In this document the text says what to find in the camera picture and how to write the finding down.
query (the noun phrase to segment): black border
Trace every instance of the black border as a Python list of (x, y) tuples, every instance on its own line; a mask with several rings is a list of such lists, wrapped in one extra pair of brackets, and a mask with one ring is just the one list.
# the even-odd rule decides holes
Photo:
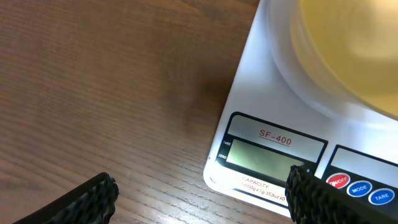
[(359, 152), (359, 151), (357, 151), (357, 150), (355, 150), (355, 149), (348, 148), (348, 147), (346, 147), (346, 146), (342, 146), (342, 145), (337, 144), (336, 147), (335, 147), (335, 149), (333, 150), (333, 153), (331, 154), (331, 157), (330, 157), (330, 159), (329, 159), (328, 165), (326, 165), (325, 171), (331, 166), (331, 162), (334, 160), (335, 155), (336, 155), (336, 153), (337, 153), (337, 149), (339, 149), (339, 148), (340, 148), (340, 149), (345, 149), (345, 150), (350, 151), (350, 152), (353, 152), (353, 153), (357, 153), (357, 154), (359, 154), (359, 155), (361, 155), (361, 156), (368, 157), (368, 158), (377, 160), (377, 161), (379, 161), (379, 162), (383, 162), (383, 163), (386, 163), (386, 164), (389, 164), (389, 165), (398, 167), (398, 164), (395, 164), (395, 163), (393, 163), (393, 162), (390, 162), (390, 161), (387, 161), (387, 160), (384, 160), (384, 159), (380, 159), (380, 158), (378, 158), (378, 157), (376, 157), (376, 156), (372, 156), (372, 155), (369, 155), (369, 154), (366, 154), (366, 153), (363, 153), (363, 152)]
[[(243, 117), (245, 117), (245, 118), (253, 119), (253, 120), (255, 120), (255, 121), (258, 121), (258, 122), (261, 122), (261, 123), (264, 123), (264, 124), (268, 124), (268, 125), (274, 126), (274, 127), (276, 127), (276, 128), (280, 128), (280, 129), (283, 129), (283, 130), (285, 130), (285, 131), (289, 131), (289, 132), (291, 132), (291, 133), (298, 134), (298, 135), (301, 135), (301, 136), (304, 136), (304, 137), (307, 137), (307, 138), (310, 138), (310, 139), (313, 139), (313, 140), (322, 142), (322, 143), (323, 143), (323, 148), (322, 148), (322, 150), (321, 150), (321, 153), (319, 154), (319, 157), (318, 157), (317, 162), (315, 163), (315, 167), (314, 167), (314, 170), (313, 170), (313, 171), (315, 172), (315, 171), (317, 170), (317, 168), (318, 168), (318, 166), (319, 166), (319, 163), (320, 163), (320, 161), (321, 161), (321, 158), (322, 158), (322, 156), (323, 156), (323, 153), (325, 152), (326, 147), (327, 147), (327, 145), (328, 145), (328, 141), (327, 141), (327, 140), (321, 139), (321, 138), (318, 138), (318, 137), (315, 137), (315, 136), (311, 136), (311, 135), (309, 135), (309, 134), (305, 134), (305, 133), (302, 133), (302, 132), (300, 132), (300, 131), (296, 131), (296, 130), (291, 129), (291, 128), (286, 128), (286, 127), (281, 126), (281, 125), (279, 125), (279, 124), (275, 124), (275, 123), (272, 123), (272, 122), (269, 122), (269, 121), (265, 121), (265, 120), (263, 120), (263, 119), (259, 119), (259, 118), (256, 118), (256, 117), (253, 117), (253, 116), (250, 116), (250, 115), (248, 115), (248, 114), (244, 114), (244, 113), (238, 112), (238, 111), (235, 111), (235, 112), (231, 113), (231, 115), (230, 115), (230, 117), (229, 117), (229, 121), (228, 121), (227, 127), (226, 127), (226, 129), (225, 129), (223, 138), (221, 139), (221, 144), (220, 144), (220, 146), (219, 146), (219, 148), (218, 148), (217, 155), (220, 153), (221, 146), (222, 146), (222, 144), (223, 144), (223, 140), (225, 139), (225, 137), (226, 137), (227, 134), (228, 134), (228, 130), (229, 130), (229, 127), (231, 126), (232, 119), (233, 119), (236, 115), (240, 115), (240, 116), (243, 116)], [(251, 141), (247, 141), (247, 140), (242, 139), (242, 138), (239, 138), (239, 137), (237, 137), (237, 136), (234, 136), (234, 138), (236, 138), (236, 139), (239, 140), (239, 141), (242, 141), (242, 142), (245, 142), (245, 143), (248, 143), (248, 144), (255, 145), (255, 146), (257, 146), (257, 147), (266, 147), (267, 150), (270, 150), (270, 151), (272, 151), (272, 152), (276, 152), (276, 153), (282, 154), (282, 155), (287, 156), (287, 157), (291, 157), (291, 158), (293, 158), (293, 159), (297, 159), (297, 160), (304, 161), (304, 162), (306, 161), (305, 159), (298, 158), (298, 157), (295, 157), (295, 156), (292, 156), (292, 155), (289, 155), (289, 154), (286, 154), (286, 153), (283, 153), (283, 152), (280, 152), (280, 151), (276, 151), (275, 149), (271, 149), (271, 148), (269, 148), (269, 147), (267, 147), (267, 146), (263, 146), (263, 145), (260, 145), (260, 144), (257, 144), (257, 143), (251, 142)], [(230, 167), (228, 167), (228, 166), (224, 166), (223, 164), (220, 164), (220, 165), (223, 166), (223, 167), (225, 167), (225, 168), (227, 168), (227, 169), (231, 169), (231, 170), (240, 172), (240, 171), (239, 171), (240, 169), (235, 170), (235, 169), (232, 169), (232, 168), (230, 168)], [(263, 200), (263, 201), (272, 203), (272, 204), (274, 204), (274, 205), (278, 205), (278, 206), (283, 207), (283, 208), (288, 208), (288, 207), (286, 207), (285, 205), (279, 204), (279, 203), (277, 203), (277, 202), (273, 202), (273, 201), (271, 201), (271, 200), (268, 200), (268, 199), (266, 199), (266, 198), (262, 198), (262, 197), (257, 196), (257, 195), (253, 195), (253, 194), (251, 194), (251, 193), (249, 193), (249, 192), (246, 192), (246, 191), (243, 191), (243, 190), (239, 190), (239, 189), (234, 189), (234, 190), (237, 191), (237, 192), (241, 192), (241, 193), (243, 193), (243, 194), (246, 194), (246, 195), (249, 195), (249, 196), (258, 198), (258, 199), (260, 199), (260, 200)]]

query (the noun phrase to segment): tare button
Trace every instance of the tare button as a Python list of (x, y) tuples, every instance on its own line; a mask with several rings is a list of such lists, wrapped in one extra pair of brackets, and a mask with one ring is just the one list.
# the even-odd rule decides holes
[(329, 178), (327, 178), (326, 182), (337, 189), (342, 189), (343, 187), (347, 186), (351, 178), (348, 174), (345, 173), (337, 173), (332, 174)]
[(373, 205), (385, 205), (394, 199), (395, 193), (391, 189), (378, 189), (369, 195), (369, 202)]
[(347, 194), (352, 197), (362, 197), (372, 190), (372, 184), (366, 180), (353, 182), (347, 187)]

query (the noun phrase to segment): wood grain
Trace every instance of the wood grain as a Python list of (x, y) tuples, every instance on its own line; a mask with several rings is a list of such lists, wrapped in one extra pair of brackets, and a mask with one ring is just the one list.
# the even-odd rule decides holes
[(0, 1), (0, 220), (99, 172), (112, 223), (290, 223), (202, 170), (258, 0)]

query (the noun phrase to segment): digital kitchen scale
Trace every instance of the digital kitchen scale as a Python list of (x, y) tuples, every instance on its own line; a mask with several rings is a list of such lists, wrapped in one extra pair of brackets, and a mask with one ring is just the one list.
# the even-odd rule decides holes
[(343, 194), (398, 216), (398, 129), (332, 119), (303, 101), (271, 54), (268, 4), (259, 3), (211, 145), (205, 182), (289, 217), (285, 181), (290, 166), (304, 166)]

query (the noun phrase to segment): lcd display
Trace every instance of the lcd display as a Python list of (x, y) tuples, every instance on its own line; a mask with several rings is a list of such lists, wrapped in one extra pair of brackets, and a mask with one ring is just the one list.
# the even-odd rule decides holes
[(302, 161), (236, 139), (231, 145), (226, 161), (282, 181), (286, 181), (290, 166), (304, 164)]

